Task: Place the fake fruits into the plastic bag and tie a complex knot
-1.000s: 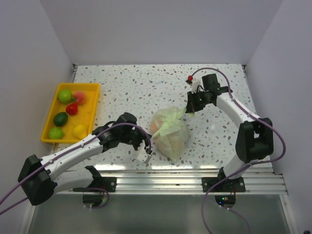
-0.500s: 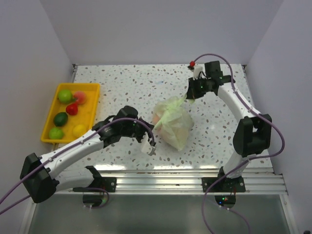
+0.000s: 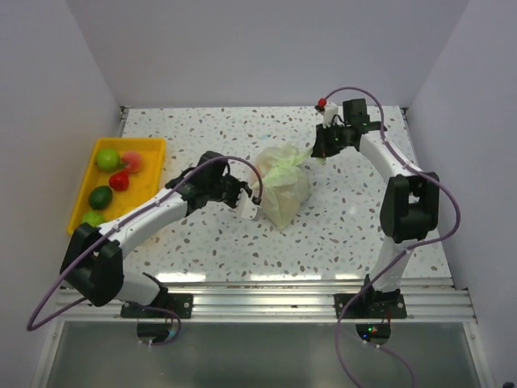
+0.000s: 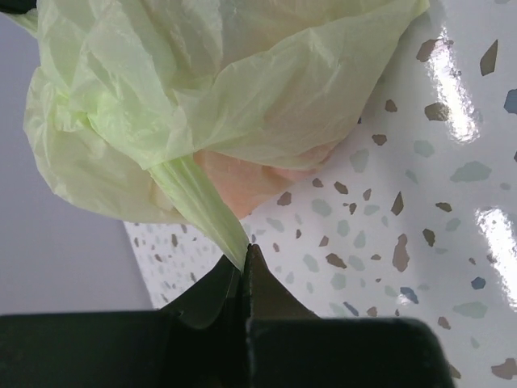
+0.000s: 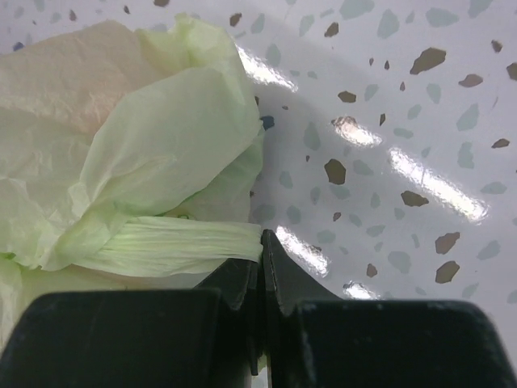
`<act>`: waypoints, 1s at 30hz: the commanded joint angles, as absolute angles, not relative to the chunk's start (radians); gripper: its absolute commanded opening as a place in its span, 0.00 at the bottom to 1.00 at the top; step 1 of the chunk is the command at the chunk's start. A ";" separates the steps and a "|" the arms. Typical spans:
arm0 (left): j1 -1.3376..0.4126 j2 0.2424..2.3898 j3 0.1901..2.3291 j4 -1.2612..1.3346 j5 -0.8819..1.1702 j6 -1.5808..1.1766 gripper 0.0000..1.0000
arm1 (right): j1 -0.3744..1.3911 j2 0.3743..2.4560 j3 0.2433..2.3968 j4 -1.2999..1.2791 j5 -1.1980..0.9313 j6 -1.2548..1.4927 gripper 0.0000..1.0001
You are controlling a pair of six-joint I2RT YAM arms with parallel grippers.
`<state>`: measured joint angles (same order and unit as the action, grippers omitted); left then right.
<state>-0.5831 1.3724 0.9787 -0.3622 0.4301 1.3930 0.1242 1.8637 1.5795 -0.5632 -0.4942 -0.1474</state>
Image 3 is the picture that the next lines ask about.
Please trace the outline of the pale green avocado-print plastic bag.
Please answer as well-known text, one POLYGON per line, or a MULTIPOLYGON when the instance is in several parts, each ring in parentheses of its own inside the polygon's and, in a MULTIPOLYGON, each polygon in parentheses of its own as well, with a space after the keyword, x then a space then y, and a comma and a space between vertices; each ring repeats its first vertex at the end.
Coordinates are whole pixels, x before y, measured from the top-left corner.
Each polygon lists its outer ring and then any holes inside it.
POLYGON ((312 147, 300 150, 287 144, 267 147, 255 159, 263 182, 262 211, 278 229, 288 226, 310 198, 311 184, 302 164, 312 153, 312 147))

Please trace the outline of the yellow plastic tray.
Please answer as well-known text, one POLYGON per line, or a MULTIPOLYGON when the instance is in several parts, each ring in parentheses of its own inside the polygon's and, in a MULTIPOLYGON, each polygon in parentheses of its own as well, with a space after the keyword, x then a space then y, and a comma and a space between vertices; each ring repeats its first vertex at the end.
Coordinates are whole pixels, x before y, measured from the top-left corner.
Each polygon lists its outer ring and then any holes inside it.
POLYGON ((90 193, 99 186, 109 186, 109 178, 117 172, 124 171, 122 164, 116 171, 101 171, 95 163, 95 155, 101 149, 115 149, 121 157, 125 152, 134 150, 144 158, 141 171, 128 174, 129 187, 124 192, 111 189, 113 197, 111 204, 100 212, 106 221, 111 221, 135 209, 158 192, 158 185, 165 161, 166 141, 162 138, 142 137, 101 137, 95 143, 87 164, 81 187, 69 219, 67 232, 72 234, 81 224, 84 213, 93 210, 89 203, 90 193))

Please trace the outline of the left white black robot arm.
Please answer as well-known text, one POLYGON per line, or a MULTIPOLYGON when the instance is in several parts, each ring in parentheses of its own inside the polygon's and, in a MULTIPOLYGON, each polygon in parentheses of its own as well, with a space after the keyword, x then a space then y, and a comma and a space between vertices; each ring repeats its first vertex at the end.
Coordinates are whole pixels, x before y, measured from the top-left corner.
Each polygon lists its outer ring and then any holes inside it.
POLYGON ((227 205, 238 213, 259 207, 263 179, 257 187, 231 174, 234 158, 213 151, 169 181, 144 204, 99 226, 82 223, 72 234, 60 278, 94 306, 118 300, 139 306, 149 317, 159 317, 170 307, 167 287, 156 277, 124 270, 124 259, 145 240, 180 221, 209 202, 227 205))

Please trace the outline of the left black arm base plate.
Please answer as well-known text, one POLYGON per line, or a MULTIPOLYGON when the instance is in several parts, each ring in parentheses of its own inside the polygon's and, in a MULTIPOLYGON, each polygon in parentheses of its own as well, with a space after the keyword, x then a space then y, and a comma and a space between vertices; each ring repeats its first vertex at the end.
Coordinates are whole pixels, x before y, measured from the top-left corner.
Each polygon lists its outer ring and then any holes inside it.
POLYGON ((148 273, 127 275, 115 299, 121 301, 121 318, 190 318, 194 296, 171 293, 148 273))

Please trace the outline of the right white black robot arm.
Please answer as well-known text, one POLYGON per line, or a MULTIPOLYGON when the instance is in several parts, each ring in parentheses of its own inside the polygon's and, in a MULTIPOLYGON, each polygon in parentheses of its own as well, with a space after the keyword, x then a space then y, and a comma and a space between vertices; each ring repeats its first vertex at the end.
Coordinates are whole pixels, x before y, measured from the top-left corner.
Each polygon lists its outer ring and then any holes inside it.
POLYGON ((322 122, 316 126, 311 156, 327 159, 342 150, 355 149, 386 183, 379 216, 384 241, 376 265, 365 280, 369 292, 359 299, 363 313, 375 318, 389 307, 385 294, 399 291, 416 244, 437 226, 439 188, 390 143, 381 122, 371 120, 364 99, 348 100, 342 108, 320 99, 315 109, 322 115, 322 122))

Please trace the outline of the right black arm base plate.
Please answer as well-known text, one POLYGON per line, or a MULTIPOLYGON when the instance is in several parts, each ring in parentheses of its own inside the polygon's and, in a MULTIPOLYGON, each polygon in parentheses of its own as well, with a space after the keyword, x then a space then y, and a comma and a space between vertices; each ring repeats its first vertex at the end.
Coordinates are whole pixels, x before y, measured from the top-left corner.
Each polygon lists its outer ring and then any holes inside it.
POLYGON ((375 318, 407 318, 406 304, 400 289, 390 292, 377 291, 368 285, 369 275, 357 297, 355 293, 336 293, 334 295, 334 310, 339 318, 343 308, 347 306, 345 319, 375 319, 375 318))

